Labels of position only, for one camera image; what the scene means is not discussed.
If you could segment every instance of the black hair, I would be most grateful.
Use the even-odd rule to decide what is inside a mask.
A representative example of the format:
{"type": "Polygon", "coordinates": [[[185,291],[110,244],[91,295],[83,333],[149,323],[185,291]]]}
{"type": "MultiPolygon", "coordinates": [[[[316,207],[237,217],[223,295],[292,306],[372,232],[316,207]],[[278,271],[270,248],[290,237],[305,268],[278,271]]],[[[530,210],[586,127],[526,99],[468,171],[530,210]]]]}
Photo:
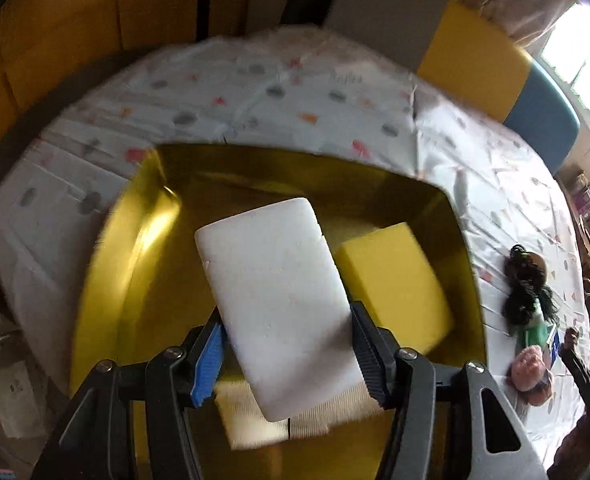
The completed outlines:
{"type": "Polygon", "coordinates": [[[558,323],[557,307],[552,290],[545,285],[546,274],[533,263],[531,255],[521,245],[514,245],[504,269],[511,285],[511,294],[504,303],[504,317],[514,325],[526,325],[533,319],[535,300],[539,300],[544,319],[558,323]]]}

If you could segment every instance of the wooden wall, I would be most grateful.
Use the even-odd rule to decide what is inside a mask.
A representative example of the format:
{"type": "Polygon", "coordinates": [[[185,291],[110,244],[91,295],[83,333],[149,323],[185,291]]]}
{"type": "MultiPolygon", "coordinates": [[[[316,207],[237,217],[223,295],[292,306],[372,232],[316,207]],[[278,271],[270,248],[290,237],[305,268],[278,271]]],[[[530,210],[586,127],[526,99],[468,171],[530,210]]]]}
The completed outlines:
{"type": "MultiPolygon", "coordinates": [[[[243,32],[248,0],[211,0],[209,34],[243,32]]],[[[7,0],[0,8],[0,138],[79,67],[123,49],[192,43],[197,0],[7,0]]]]}

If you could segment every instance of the blue gripper pad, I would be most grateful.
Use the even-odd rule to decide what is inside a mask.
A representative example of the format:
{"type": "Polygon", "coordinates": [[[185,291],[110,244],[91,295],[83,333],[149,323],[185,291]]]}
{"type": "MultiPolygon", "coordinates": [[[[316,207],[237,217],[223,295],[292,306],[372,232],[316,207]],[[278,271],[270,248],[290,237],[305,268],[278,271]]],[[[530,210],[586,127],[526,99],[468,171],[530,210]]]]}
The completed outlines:
{"type": "Polygon", "coordinates": [[[224,361],[224,344],[226,343],[226,331],[220,322],[206,324],[203,332],[210,330],[208,339],[195,363],[195,379],[191,389],[191,400],[195,408],[199,408],[205,399],[213,394],[215,381],[219,375],[219,369],[224,361]]]}

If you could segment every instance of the window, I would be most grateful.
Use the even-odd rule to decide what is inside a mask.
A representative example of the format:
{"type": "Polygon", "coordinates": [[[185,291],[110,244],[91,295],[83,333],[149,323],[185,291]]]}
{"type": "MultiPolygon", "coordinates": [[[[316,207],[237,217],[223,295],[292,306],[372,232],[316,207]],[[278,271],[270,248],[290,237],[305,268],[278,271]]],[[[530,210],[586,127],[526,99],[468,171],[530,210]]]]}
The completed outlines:
{"type": "Polygon", "coordinates": [[[590,112],[590,7],[573,5],[555,23],[540,57],[590,112]]]}

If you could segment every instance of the yellow sponge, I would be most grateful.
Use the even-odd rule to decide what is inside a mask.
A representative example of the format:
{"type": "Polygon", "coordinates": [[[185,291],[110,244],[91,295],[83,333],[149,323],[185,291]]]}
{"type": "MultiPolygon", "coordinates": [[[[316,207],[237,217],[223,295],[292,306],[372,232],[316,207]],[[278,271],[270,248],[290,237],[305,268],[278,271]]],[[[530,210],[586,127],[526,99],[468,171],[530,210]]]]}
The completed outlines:
{"type": "Polygon", "coordinates": [[[335,263],[351,298],[400,345],[427,353],[453,328],[444,291],[407,224],[344,242],[335,263]]]}

